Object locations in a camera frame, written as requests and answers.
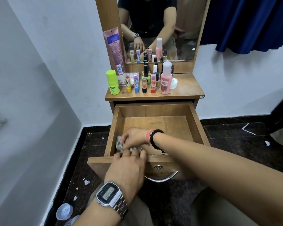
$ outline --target right hand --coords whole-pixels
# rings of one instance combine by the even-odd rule
[[[120,140],[123,143],[123,150],[129,149],[130,147],[139,147],[140,145],[147,144],[148,140],[146,138],[148,130],[140,128],[129,128]]]
[[[144,51],[145,47],[144,47],[144,42],[142,41],[141,37],[136,37],[134,39],[134,51],[136,52],[136,50],[140,50],[141,53]]]

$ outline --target white wall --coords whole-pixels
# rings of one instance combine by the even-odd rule
[[[0,0],[0,226],[39,225],[81,123],[13,13]]]
[[[110,125],[111,69],[95,0],[8,0],[84,126]]]
[[[270,114],[283,99],[283,46],[246,55],[215,47],[200,46],[193,72],[205,93],[199,118]]]

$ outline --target open drawer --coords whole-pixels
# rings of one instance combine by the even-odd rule
[[[200,123],[192,102],[161,102],[140,104],[117,104],[113,114],[111,129],[103,157],[89,157],[88,165],[101,178],[113,161],[116,152],[115,142],[130,127],[161,129],[164,133],[188,141],[209,146],[208,139]],[[148,152],[145,176],[161,182],[171,178],[192,176],[186,168],[174,161],[167,153],[142,145]]]

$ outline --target wooden mirror frame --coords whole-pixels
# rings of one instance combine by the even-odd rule
[[[206,0],[206,5],[205,5],[205,10],[203,14],[203,20],[200,28],[200,33],[197,41],[197,46],[196,46],[196,51],[195,51],[195,56],[194,60],[191,61],[176,61],[172,62],[174,65],[174,73],[193,73],[199,45],[200,45],[200,40],[201,36],[203,33],[203,28],[204,28],[204,23],[206,20],[206,16],[208,13],[208,7],[210,4],[211,0]],[[119,11],[117,7],[117,0],[95,0],[97,4],[97,11],[100,17],[100,22],[102,26],[102,31],[107,31],[113,28],[118,27],[119,28],[119,37],[121,38],[121,47],[122,47],[122,56],[123,60],[124,58],[124,45],[123,45],[123,39],[122,39],[122,31],[121,31],[121,24],[119,21]],[[149,69],[151,73],[153,72],[153,66],[154,63],[149,63]],[[162,63],[158,63],[159,69],[161,68]],[[125,70],[126,72],[135,72],[138,71],[140,74],[144,70],[144,65],[143,63],[136,63],[136,64],[126,64],[125,63]]]

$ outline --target silver watch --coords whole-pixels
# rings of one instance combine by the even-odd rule
[[[119,189],[113,182],[106,182],[95,194],[97,202],[103,207],[112,207],[123,219],[128,212],[128,205]]]

